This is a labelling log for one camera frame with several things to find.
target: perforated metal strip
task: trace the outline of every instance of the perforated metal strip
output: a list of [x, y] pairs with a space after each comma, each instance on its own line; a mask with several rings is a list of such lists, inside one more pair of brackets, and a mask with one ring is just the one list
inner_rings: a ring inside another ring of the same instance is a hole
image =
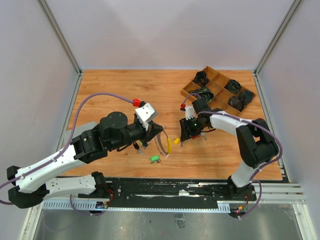
[[[218, 208], [149, 208], [149, 207], [109, 207], [108, 209], [95, 208], [96, 200], [74, 200], [73, 204], [78, 210], [98, 211], [126, 211], [126, 212], [171, 212], [171, 213], [230, 213], [228, 203], [218, 203]], [[42, 206], [45, 210], [72, 210], [68, 199], [48, 199]]]

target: wooden surface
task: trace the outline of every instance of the wooden surface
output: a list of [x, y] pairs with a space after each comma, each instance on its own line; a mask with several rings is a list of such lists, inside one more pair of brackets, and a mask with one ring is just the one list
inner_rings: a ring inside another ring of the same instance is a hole
[[[196, 70], [86, 70], [69, 128], [78, 106], [88, 95], [110, 92], [128, 99], [139, 98], [151, 103], [158, 112], [154, 121], [166, 127], [166, 132], [173, 141], [180, 137], [179, 120], [184, 118], [184, 113], [180, 111], [184, 97], [180, 92], [196, 72]], [[251, 71], [221, 72], [258, 94]], [[135, 111], [130, 103], [111, 96], [96, 96], [82, 108], [77, 126], [92, 121], [99, 122], [101, 118], [114, 111], [125, 113], [129, 123], [133, 122]], [[258, 95], [240, 116], [248, 119], [264, 118]], [[237, 139], [221, 130], [207, 133], [206, 136], [207, 141], [202, 137], [191, 139], [186, 141], [183, 147], [172, 143], [172, 154], [167, 159], [160, 156], [161, 163], [149, 162], [151, 156], [160, 155], [152, 140], [150, 146], [143, 151], [146, 157], [137, 154], [131, 146], [122, 152], [109, 152], [108, 157], [72, 169], [66, 175], [83, 176], [99, 171], [107, 177], [226, 179], [235, 172], [241, 162]], [[282, 179], [278, 164], [265, 167], [257, 179]]]

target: wooden compartment box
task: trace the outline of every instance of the wooden compartment box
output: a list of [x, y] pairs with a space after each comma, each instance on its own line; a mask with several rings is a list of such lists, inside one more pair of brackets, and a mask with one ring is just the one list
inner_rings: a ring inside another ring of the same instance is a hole
[[[226, 75], [223, 75], [219, 73], [217, 70], [206, 66], [202, 71], [206, 72], [207, 78], [209, 79], [208, 84], [206, 87], [210, 89], [210, 91], [214, 94], [214, 98], [211, 102], [209, 102], [209, 107], [211, 109], [222, 109], [226, 111], [229, 114], [239, 116], [242, 112], [244, 112], [248, 106], [245, 106], [245, 108], [242, 111], [238, 111], [234, 107], [230, 106], [228, 104], [229, 98], [232, 96], [238, 96], [242, 91], [247, 90], [245, 87], [241, 86], [240, 91], [237, 94], [233, 94], [229, 90], [225, 89], [225, 86], [227, 85], [228, 81], [230, 80], [229, 77]], [[189, 95], [189, 91], [200, 89], [201, 87], [193, 82], [193, 79], [181, 90], [181, 94], [184, 97], [187, 97]], [[193, 102], [197, 98], [195, 96], [189, 97], [189, 101]]]

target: gray floor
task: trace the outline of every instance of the gray floor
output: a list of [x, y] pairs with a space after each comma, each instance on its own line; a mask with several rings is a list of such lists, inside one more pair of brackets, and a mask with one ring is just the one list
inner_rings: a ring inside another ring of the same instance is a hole
[[260, 204], [240, 221], [225, 213], [186, 213], [184, 216], [183, 227], [182, 221], [175, 220], [175, 214], [170, 212], [108, 211], [97, 217], [71, 210], [43, 210], [34, 240], [302, 239], [289, 204]]

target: white wall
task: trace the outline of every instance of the white wall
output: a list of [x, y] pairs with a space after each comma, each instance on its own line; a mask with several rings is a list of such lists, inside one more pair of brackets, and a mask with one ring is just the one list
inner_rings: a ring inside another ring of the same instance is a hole
[[305, 0], [260, 73], [289, 175], [320, 236], [320, 1]]
[[[1, 0], [0, 33], [3, 183], [7, 167], [28, 166], [55, 150], [76, 73], [37, 1]], [[2, 200], [8, 189], [0, 191]], [[0, 205], [0, 239], [17, 239], [26, 213]]]
[[293, 0], [47, 0], [84, 69], [254, 69]]

